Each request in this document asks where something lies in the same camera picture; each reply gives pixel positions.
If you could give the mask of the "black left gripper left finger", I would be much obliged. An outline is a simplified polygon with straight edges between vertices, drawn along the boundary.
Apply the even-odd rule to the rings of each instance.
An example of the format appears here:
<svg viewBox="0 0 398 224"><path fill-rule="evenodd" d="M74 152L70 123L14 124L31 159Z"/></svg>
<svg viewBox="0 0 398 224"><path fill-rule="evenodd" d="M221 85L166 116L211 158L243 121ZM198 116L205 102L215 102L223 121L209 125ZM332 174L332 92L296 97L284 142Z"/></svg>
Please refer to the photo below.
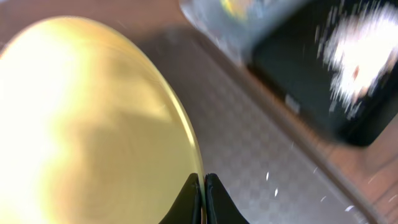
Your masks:
<svg viewBox="0 0 398 224"><path fill-rule="evenodd" d="M188 176L170 210L159 224L201 224L201 190L196 173Z"/></svg>

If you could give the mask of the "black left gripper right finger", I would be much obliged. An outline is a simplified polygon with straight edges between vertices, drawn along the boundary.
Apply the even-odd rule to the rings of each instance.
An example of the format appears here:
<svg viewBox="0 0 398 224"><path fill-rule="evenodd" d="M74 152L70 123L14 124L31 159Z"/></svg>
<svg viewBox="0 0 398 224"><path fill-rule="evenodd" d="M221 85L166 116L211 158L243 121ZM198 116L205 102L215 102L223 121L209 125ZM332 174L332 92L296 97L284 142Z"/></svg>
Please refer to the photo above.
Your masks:
<svg viewBox="0 0 398 224"><path fill-rule="evenodd" d="M219 177L205 177L207 224L249 224L235 206Z"/></svg>

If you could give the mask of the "orange green snack wrapper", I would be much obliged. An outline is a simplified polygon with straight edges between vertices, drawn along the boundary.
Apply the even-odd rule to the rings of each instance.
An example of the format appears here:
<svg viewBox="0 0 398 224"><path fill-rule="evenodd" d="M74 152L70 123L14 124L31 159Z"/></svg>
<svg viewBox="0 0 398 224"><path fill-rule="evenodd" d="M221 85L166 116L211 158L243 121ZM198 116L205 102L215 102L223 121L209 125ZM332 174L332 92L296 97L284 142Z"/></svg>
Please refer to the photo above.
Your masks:
<svg viewBox="0 0 398 224"><path fill-rule="evenodd" d="M230 16L244 19L247 17L247 11L252 4L252 0L221 0L220 3Z"/></svg>

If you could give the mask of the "yellow round plate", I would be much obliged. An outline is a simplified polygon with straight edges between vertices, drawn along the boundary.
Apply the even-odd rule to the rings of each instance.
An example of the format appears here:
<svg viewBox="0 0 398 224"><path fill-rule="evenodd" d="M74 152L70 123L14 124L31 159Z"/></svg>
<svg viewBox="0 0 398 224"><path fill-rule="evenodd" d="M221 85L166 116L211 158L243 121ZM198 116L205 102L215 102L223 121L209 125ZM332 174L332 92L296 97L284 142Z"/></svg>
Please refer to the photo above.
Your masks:
<svg viewBox="0 0 398 224"><path fill-rule="evenodd" d="M187 114L116 30L53 17L1 52L1 222L160 223L203 165Z"/></svg>

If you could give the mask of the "rice and peanut scraps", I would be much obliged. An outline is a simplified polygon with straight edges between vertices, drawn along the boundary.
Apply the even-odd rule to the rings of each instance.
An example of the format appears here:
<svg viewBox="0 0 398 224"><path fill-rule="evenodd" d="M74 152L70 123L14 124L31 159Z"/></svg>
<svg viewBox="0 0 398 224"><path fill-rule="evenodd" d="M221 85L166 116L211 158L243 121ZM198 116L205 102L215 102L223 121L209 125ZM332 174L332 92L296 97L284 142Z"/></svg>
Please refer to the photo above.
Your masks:
<svg viewBox="0 0 398 224"><path fill-rule="evenodd" d="M390 1L340 1L315 30L317 56L333 73L330 110L357 116L364 97L397 63L397 5Z"/></svg>

